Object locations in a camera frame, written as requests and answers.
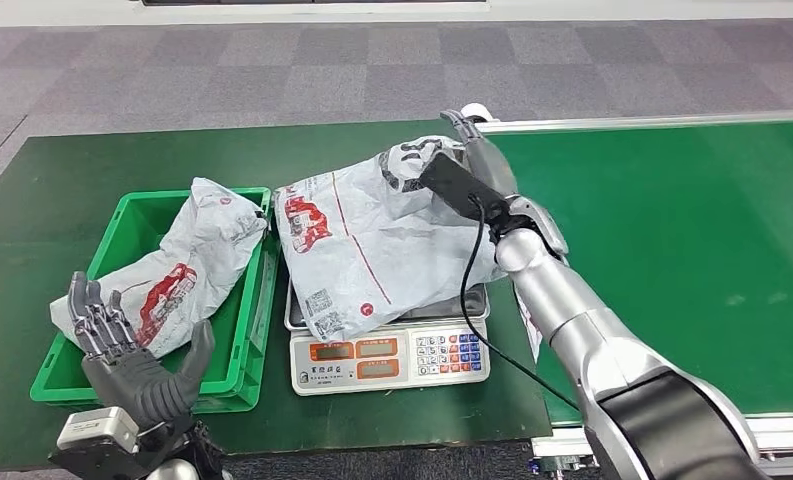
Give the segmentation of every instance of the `wire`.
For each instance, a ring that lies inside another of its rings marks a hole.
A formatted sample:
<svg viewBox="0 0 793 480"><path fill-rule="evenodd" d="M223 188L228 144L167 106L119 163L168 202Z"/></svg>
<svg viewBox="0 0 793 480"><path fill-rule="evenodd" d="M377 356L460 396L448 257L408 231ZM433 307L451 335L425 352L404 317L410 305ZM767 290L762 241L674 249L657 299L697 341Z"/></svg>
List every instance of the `wire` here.
<svg viewBox="0 0 793 480"><path fill-rule="evenodd" d="M572 400L564 396L563 393L559 392L557 389L553 388L551 385L546 383L546 381L540 378L539 375L529 370L528 368L524 367L521 363L509 357L505 352L499 350L498 348L496 348L496 346L490 343L487 340L487 338L485 338L484 335L482 335L481 332L479 332L478 329L475 328L475 325L473 325L472 320L470 320L470 315L467 313L467 302L466 302L467 282L469 282L470 271L472 271L473 269L473 263L475 263L475 257L476 255L478 255L478 249L481 246L481 236L484 233L484 223L485 223L484 205L482 205L482 203L478 200L478 198L475 197L475 195L470 195L470 201L473 202L473 204L475 204L478 207L479 212L481 213L481 219L479 220L479 224L478 224L478 234L476 235L475 245L473 245L473 251L470 254L470 259L467 261L467 268L464 270L464 278L463 280L461 280L461 314L464 315L464 320L467 321L467 325L470 327L470 330L472 330L473 335L478 337L481 343L487 345L487 348L489 348L493 353L502 357L502 359L513 365L517 370L528 375L529 378L539 383L543 388L548 390L552 395L555 395L556 397L561 399L561 401L569 405L573 410L579 411L575 402L573 402Z"/></svg>

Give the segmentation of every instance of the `green basket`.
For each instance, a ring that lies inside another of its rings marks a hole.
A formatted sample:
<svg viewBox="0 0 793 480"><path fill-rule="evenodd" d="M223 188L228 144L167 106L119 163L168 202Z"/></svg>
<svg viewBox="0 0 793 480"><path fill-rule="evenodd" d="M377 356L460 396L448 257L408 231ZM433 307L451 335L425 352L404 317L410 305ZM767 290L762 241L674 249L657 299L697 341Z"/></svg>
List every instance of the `green basket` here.
<svg viewBox="0 0 793 480"><path fill-rule="evenodd" d="M267 219L271 217L268 188L232 190L260 205ZM88 277L101 277L157 250L189 195L188 190L178 190L122 197L87 269ZM264 235L242 279L211 317L216 347L194 412L243 412L257 404L279 248L272 235ZM175 371L188 349L189 344L169 353L161 363ZM82 357L83 352L58 333L31 386L31 399L67 407L97 405L98 397L81 370Z"/></svg>

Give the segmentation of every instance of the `white plastic bag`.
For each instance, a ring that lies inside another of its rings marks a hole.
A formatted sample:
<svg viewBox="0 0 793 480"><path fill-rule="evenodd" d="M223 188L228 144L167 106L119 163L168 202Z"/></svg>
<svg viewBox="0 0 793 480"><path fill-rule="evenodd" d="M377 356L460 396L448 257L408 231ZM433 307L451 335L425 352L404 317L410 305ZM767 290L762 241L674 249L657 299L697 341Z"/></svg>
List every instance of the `white plastic bag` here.
<svg viewBox="0 0 793 480"><path fill-rule="evenodd" d="M98 279L102 299L122 292L138 342L156 357L190 341L193 325L225 301L249 264L267 221L251 201L194 178L160 249ZM75 342L66 297L49 306L52 322Z"/></svg>
<svg viewBox="0 0 793 480"><path fill-rule="evenodd" d="M284 258L321 341L352 338L458 295L478 224L417 181L436 148L455 158L462 146L422 137L278 190ZM469 286L502 276L484 239Z"/></svg>

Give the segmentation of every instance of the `weighing scale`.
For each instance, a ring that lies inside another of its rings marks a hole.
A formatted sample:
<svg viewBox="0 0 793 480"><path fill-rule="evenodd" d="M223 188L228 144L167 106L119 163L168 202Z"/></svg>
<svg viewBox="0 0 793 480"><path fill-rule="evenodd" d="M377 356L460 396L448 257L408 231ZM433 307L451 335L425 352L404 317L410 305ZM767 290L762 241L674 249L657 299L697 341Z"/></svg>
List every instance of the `weighing scale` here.
<svg viewBox="0 0 793 480"><path fill-rule="evenodd" d="M467 290L467 313L487 337L487 290ZM290 376L299 395L327 395L481 382L490 374L487 346L461 316L458 297L417 308L350 341L322 343L305 325L291 284L284 325L290 330Z"/></svg>

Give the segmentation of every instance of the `gray glove hand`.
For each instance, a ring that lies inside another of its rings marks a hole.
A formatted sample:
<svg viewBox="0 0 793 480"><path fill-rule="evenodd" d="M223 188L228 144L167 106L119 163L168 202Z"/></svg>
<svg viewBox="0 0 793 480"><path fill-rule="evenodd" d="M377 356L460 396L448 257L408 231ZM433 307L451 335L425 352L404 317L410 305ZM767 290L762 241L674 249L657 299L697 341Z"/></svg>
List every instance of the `gray glove hand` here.
<svg viewBox="0 0 793 480"><path fill-rule="evenodd" d="M136 343L120 293L113 291L105 306L100 292L99 283L88 282L84 272L72 275L69 312L85 353L81 367L99 400L124 408L141 430L189 414L213 353L210 323L193 327L190 351L173 374Z"/></svg>

